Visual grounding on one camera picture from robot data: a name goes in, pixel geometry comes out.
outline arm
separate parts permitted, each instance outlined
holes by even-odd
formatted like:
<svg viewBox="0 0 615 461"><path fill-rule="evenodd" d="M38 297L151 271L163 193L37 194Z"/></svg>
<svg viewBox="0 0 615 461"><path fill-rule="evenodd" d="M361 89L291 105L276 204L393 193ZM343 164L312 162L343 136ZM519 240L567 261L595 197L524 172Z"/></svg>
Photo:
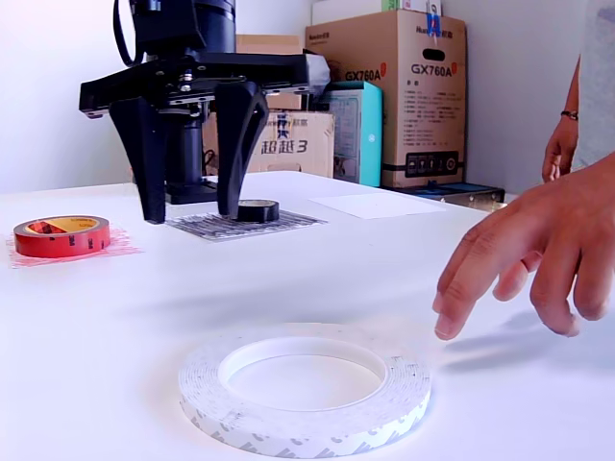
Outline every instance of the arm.
<svg viewBox="0 0 615 461"><path fill-rule="evenodd" d="M568 99L564 110L569 112L578 111L578 71L580 59L577 62L577 69L573 76L573 81L568 91ZM557 128L553 132L547 150L545 161L542 167L542 179L544 182L555 181L556 179L570 173L573 163L573 156L577 149L578 142L578 121L562 115Z"/></svg>
<svg viewBox="0 0 615 461"><path fill-rule="evenodd" d="M564 110L570 112L578 112L578 71L580 69L580 58L577 62L577 68L575 69L575 75L573 81L570 84L570 90L568 91L568 99L566 100L566 106Z"/></svg>

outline human hand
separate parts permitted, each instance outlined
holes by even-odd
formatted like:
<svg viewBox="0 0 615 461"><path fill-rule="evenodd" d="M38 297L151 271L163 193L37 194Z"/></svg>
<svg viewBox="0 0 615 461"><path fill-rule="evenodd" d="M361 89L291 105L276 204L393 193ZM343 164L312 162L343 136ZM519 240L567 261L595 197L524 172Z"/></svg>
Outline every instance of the human hand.
<svg viewBox="0 0 615 461"><path fill-rule="evenodd" d="M542 166L542 179L552 182L570 173L578 143L578 121L563 115L555 128Z"/></svg>
<svg viewBox="0 0 615 461"><path fill-rule="evenodd" d="M615 154L532 189L471 229L438 282L436 334L450 340L499 276L494 296L515 298L538 270L530 300L555 333L576 336L578 319L604 316L615 268Z"/></svg>

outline white table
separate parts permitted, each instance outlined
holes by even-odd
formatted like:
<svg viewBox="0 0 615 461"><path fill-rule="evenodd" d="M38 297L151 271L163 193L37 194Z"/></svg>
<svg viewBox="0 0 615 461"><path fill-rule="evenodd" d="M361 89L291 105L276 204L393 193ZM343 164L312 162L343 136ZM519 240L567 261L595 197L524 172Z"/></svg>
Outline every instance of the white table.
<svg viewBox="0 0 615 461"><path fill-rule="evenodd" d="M450 206L360 220L308 200L366 192L296 173L250 176L246 197L330 223L215 244L143 222L130 184L0 197L2 232L87 213L109 218L144 250L18 270L2 260L0 459L261 459L192 426L177 404L177 372L213 330L283 322L369 327L431 360L423 424L360 459L612 459L613 320L558 338L525 292L508 305L484 299L458 340L437 341L437 277L482 214Z"/></svg>

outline double-sided tape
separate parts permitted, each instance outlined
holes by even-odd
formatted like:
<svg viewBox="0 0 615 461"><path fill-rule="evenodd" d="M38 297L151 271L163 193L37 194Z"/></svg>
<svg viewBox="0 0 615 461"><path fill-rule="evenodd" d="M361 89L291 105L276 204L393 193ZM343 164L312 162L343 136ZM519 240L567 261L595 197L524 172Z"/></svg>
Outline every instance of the double-sided tape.
<svg viewBox="0 0 615 461"><path fill-rule="evenodd" d="M322 411L289 411L243 399L230 386L239 370L275 357L322 355L371 370L381 386L365 399ZM392 444L423 418L427 368L403 347L359 329L288 324L225 334L194 352L180 372L182 409L208 436L252 453L319 459Z"/></svg>
<svg viewBox="0 0 615 461"><path fill-rule="evenodd" d="M36 219L14 229L15 249L31 257L90 255L111 244L109 221L95 216Z"/></svg>

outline finger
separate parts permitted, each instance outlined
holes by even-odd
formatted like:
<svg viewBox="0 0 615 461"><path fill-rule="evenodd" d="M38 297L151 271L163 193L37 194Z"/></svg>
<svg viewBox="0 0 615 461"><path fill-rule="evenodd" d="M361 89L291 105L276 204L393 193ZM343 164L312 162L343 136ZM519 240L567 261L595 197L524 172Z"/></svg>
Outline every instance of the finger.
<svg viewBox="0 0 615 461"><path fill-rule="evenodd" d="M555 180L559 152L559 144L557 141L550 141L547 146L547 151L545 152L545 161L542 165L542 179L544 182L552 182Z"/></svg>
<svg viewBox="0 0 615 461"><path fill-rule="evenodd" d="M569 337L578 335L578 323L568 305L578 258L578 245L569 236L556 234L547 245L529 293L542 322L553 332Z"/></svg>
<svg viewBox="0 0 615 461"><path fill-rule="evenodd" d="M440 339L455 338L476 301L487 292L498 274L536 248L543 226L541 221L532 215L517 213L505 217L477 237L454 278L441 292L441 313L436 325Z"/></svg>
<svg viewBox="0 0 615 461"><path fill-rule="evenodd" d="M615 245L611 238L601 239L600 245L582 251L575 286L575 306L586 320L600 320L608 308L608 296L613 282Z"/></svg>
<svg viewBox="0 0 615 461"><path fill-rule="evenodd" d="M512 216L516 212L516 205L513 203L510 206L499 209L495 213L489 215L486 219L480 222L477 226L471 228L461 240L461 243L457 246L453 256L449 260L449 263L446 265L442 275L440 276L440 280L438 281L437 290L438 293L444 293L451 281L455 277L455 274L465 259L465 256L468 255L476 241L483 235L485 232L492 229L498 223Z"/></svg>
<svg viewBox="0 0 615 461"><path fill-rule="evenodd" d="M573 166L574 155L574 148L567 147L561 149L561 160L559 161L559 174L561 176L570 174L570 170Z"/></svg>
<svg viewBox="0 0 615 461"><path fill-rule="evenodd" d="M529 274L538 269L542 255L538 252L532 252L523 260L516 262L508 270L500 274L498 285L493 290L493 296L496 300L506 303L521 292Z"/></svg>

